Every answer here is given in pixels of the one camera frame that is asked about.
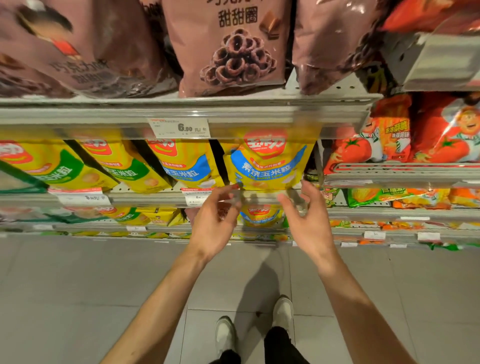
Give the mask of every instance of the black pants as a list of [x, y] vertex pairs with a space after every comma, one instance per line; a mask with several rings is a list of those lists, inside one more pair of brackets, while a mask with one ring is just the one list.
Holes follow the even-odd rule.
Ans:
[[[284, 328], [275, 326], [271, 328], [264, 339], [265, 364], [309, 364], [290, 342], [288, 333]], [[211, 364], [240, 364], [241, 359], [233, 350], [222, 353], [220, 359]]]

